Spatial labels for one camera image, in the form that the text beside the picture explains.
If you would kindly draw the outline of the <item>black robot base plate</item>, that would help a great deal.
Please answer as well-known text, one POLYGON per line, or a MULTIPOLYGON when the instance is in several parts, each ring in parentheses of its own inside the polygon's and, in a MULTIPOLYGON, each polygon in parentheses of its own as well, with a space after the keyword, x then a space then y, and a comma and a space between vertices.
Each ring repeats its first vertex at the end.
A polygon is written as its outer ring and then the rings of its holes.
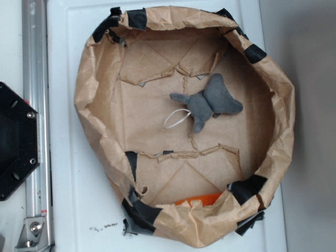
POLYGON ((39 164, 38 113, 1 82, 1 201, 39 164))

